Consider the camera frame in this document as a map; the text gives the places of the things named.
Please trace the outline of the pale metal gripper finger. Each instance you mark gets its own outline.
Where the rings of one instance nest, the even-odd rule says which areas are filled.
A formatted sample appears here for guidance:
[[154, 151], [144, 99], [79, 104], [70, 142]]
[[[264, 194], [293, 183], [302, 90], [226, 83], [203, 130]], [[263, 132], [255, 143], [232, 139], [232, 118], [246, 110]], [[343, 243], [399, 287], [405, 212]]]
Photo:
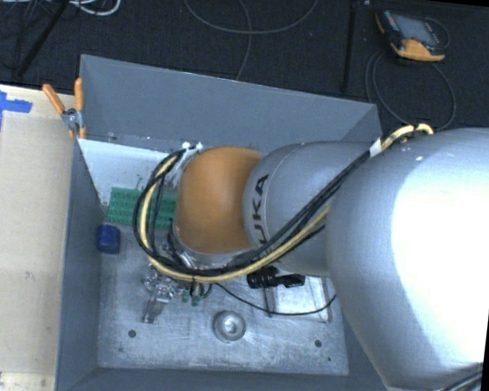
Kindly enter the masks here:
[[173, 291], [168, 286], [158, 286], [155, 294], [155, 304], [153, 318], [157, 320], [163, 310], [169, 305], [170, 301], [173, 300]]
[[148, 298], [147, 305], [143, 315], [142, 321], [144, 323], [155, 323], [155, 306], [156, 300], [158, 299], [158, 277], [159, 273], [156, 272], [152, 267], [149, 267], [146, 271], [145, 276], [142, 278], [142, 285], [147, 290]]

